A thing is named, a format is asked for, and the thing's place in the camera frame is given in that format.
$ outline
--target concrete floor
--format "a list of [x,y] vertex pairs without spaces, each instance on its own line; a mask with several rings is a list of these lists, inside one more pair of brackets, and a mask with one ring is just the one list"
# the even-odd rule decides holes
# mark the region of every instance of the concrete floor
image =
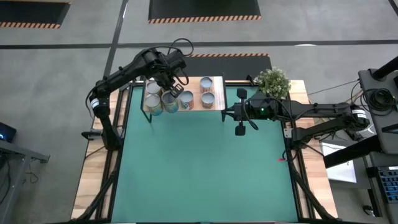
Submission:
[[[110,44],[122,0],[74,0],[59,30],[0,29],[0,45]],[[261,21],[148,24],[148,1],[129,0],[119,43],[280,40],[386,40],[398,37],[398,16],[388,0],[259,0]],[[140,49],[118,49],[112,71]],[[26,183],[13,223],[49,223],[70,218],[91,126],[84,99],[102,77],[109,49],[0,50],[0,121],[18,130],[16,143],[51,154],[32,166],[40,181]],[[317,47],[199,47],[195,53],[269,53],[273,66],[305,80],[309,93],[358,78],[395,57],[398,45]],[[336,103],[352,85],[310,98]],[[339,217],[365,222],[363,194],[333,188]],[[347,207],[355,212],[347,212]],[[375,222],[387,223],[385,219]]]

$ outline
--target green mat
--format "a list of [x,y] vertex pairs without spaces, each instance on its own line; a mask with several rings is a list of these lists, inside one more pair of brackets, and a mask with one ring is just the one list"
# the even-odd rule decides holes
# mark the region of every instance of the green mat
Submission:
[[[133,90],[113,223],[297,221],[279,122],[246,124],[245,136],[219,111],[164,112],[150,124],[141,95]],[[236,88],[227,96],[238,101]]]

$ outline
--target tin can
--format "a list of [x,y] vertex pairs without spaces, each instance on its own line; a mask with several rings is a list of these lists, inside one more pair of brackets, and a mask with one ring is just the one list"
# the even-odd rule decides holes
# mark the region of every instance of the tin can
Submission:
[[201,104],[204,108],[210,109],[215,101],[214,94],[207,92],[201,95]]
[[146,85],[146,90],[149,94],[162,95],[162,88],[158,86],[155,80],[149,80]]
[[193,93],[191,91],[183,91],[180,94],[181,107],[185,110],[193,109]]
[[153,116],[158,116],[162,114],[163,107],[160,102],[160,97],[156,94],[148,94],[145,98],[145,105],[147,105],[149,112]]
[[211,87],[213,86],[213,81],[210,77],[203,77],[200,80],[200,92],[206,93],[211,91]]
[[164,109],[169,113],[175,113],[178,111],[178,100],[172,96],[170,91],[166,91],[162,95],[162,103]]

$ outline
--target green plant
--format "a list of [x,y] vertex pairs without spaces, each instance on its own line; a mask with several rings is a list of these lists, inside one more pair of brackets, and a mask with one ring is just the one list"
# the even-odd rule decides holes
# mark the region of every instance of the green plant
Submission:
[[278,68],[260,72],[254,82],[259,85],[259,91],[269,93],[276,98],[286,97],[292,87],[290,80],[286,77],[286,72]]

